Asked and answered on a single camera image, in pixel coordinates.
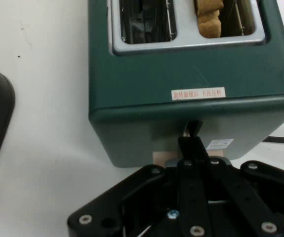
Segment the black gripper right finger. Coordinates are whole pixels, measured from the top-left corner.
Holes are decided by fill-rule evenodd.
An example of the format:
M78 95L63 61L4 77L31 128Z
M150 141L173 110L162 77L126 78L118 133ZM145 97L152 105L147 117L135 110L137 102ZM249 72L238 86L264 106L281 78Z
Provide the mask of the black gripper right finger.
M284 237L284 170L259 161L240 168L212 157L208 168L215 237Z

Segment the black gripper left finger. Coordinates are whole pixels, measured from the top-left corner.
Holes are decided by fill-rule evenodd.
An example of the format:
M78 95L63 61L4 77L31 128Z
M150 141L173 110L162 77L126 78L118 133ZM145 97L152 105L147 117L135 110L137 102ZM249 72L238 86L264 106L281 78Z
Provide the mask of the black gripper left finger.
M174 167L147 165L68 217L72 237L211 237L199 137L178 140Z

